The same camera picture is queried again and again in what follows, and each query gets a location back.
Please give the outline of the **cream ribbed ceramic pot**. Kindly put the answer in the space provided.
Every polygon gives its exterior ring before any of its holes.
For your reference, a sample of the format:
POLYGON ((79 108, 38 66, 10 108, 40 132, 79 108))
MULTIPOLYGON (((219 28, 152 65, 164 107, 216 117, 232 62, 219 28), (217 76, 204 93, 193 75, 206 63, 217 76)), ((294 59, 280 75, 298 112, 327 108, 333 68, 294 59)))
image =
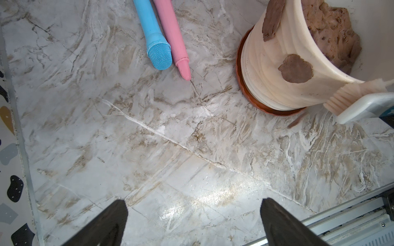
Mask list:
POLYGON ((394 78, 393 1, 269 1, 241 69, 252 96, 279 111, 325 103, 347 84, 394 78))

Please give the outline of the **white scrub brush blue handle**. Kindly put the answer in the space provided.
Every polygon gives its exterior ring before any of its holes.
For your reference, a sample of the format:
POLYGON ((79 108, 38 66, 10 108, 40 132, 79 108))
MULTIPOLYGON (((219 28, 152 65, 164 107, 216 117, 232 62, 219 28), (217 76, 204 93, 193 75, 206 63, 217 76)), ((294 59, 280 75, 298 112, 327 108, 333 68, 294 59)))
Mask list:
POLYGON ((376 79, 362 84, 347 84, 323 106, 336 116, 338 124, 365 118, 394 115, 394 81, 376 79))

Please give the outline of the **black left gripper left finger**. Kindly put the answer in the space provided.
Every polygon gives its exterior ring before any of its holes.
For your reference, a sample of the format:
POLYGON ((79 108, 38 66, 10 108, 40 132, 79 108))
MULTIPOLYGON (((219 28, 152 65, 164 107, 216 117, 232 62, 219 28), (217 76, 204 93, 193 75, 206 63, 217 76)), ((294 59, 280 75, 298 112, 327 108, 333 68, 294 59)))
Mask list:
POLYGON ((115 200, 65 246, 119 246, 122 242, 128 210, 124 200, 115 200))

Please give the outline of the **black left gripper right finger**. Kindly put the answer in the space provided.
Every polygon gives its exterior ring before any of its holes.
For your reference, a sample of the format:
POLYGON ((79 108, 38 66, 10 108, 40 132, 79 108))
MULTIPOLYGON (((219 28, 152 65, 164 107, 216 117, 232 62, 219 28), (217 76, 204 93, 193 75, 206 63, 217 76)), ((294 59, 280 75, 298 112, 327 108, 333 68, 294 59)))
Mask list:
POLYGON ((327 246, 272 198, 264 198, 260 215, 270 246, 327 246))

